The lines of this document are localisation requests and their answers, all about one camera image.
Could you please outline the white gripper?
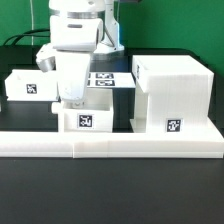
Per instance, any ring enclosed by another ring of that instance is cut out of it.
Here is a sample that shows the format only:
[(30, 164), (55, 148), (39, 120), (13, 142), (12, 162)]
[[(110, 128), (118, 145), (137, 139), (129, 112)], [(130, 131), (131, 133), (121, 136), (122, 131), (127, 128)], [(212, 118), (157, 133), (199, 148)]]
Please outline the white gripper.
[(58, 89), (63, 101), (75, 102), (74, 108), (84, 106), (91, 55), (57, 51), (55, 56)]

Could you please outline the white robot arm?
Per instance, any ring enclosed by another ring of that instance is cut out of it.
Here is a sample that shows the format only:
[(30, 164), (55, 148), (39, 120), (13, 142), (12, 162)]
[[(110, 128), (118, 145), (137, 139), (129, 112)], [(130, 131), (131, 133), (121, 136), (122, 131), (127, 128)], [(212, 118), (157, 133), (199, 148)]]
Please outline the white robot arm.
[(56, 71), (62, 101), (84, 103), (90, 63), (121, 54), (117, 0), (49, 0), (50, 42), (36, 55), (43, 72)]

